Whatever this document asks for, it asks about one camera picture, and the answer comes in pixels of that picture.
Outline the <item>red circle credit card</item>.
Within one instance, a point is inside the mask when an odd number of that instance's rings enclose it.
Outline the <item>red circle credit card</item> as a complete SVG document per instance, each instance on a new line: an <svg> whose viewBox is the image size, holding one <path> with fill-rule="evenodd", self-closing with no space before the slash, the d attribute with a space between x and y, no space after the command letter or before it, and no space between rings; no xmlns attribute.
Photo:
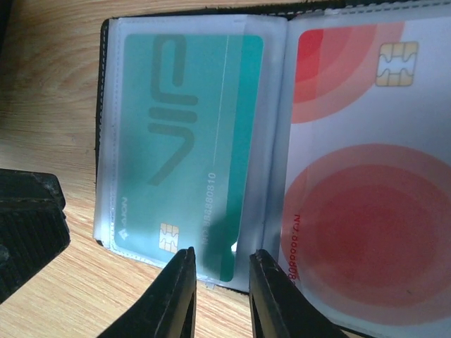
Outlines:
<svg viewBox="0 0 451 338"><path fill-rule="evenodd" d="M280 263L335 322L450 336L450 18L290 23Z"/></svg>

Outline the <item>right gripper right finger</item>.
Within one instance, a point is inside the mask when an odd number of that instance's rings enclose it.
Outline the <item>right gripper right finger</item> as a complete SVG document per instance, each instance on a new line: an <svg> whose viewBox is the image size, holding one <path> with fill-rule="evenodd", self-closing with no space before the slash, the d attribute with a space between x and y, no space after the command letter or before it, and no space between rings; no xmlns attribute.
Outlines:
<svg viewBox="0 0 451 338"><path fill-rule="evenodd" d="M346 337L307 301L264 249L249 257L249 304L254 337Z"/></svg>

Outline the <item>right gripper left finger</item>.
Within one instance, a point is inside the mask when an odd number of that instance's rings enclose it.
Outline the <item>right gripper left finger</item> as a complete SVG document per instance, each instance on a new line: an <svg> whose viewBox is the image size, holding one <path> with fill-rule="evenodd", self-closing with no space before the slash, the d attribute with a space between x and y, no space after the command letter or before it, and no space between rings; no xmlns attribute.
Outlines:
<svg viewBox="0 0 451 338"><path fill-rule="evenodd" d="M193 337L197 276L192 247L179 250L145 293L101 337Z"/></svg>

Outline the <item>black leather card holder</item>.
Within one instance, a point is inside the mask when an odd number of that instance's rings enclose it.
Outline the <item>black leather card holder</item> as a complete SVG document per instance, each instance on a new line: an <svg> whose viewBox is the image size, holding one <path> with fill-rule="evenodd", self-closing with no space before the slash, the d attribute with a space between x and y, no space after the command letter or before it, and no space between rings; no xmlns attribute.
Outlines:
<svg viewBox="0 0 451 338"><path fill-rule="evenodd" d="M164 267L169 262L139 258L127 251L116 249L112 239L118 182L123 54L128 36L256 35L264 41L240 229L233 245L233 278L223 282L202 275L197 257L199 279L245 292L249 289L248 259L258 249L267 250L290 279L287 270L280 263L290 138L290 114L283 93L288 83L285 59L288 54L290 23L297 20L324 23L343 23L350 20L354 25L363 25L445 16L450 18L449 1L334 1L325 8L312 11L307 10L304 4L288 4L260 8L208 8L105 20L101 26L96 112L94 239L115 254L136 261L159 267ZM306 297L295 282L292 279L290 281ZM323 311L319 311L345 329L368 337L386 337L341 325Z"/></svg>

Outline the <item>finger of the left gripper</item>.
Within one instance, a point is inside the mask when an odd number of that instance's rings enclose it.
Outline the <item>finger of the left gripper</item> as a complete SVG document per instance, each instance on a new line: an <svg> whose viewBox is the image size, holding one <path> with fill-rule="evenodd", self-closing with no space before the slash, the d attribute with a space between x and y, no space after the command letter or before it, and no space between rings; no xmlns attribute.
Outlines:
<svg viewBox="0 0 451 338"><path fill-rule="evenodd" d="M1 302L70 244L57 176L1 170Z"/></svg>

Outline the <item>teal credit card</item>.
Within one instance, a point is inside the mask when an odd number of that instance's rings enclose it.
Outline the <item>teal credit card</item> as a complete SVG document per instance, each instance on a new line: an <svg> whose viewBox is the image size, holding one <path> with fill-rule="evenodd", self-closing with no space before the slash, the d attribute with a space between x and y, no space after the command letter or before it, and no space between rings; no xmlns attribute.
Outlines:
<svg viewBox="0 0 451 338"><path fill-rule="evenodd" d="M256 35L125 39L113 244L233 278L264 41Z"/></svg>

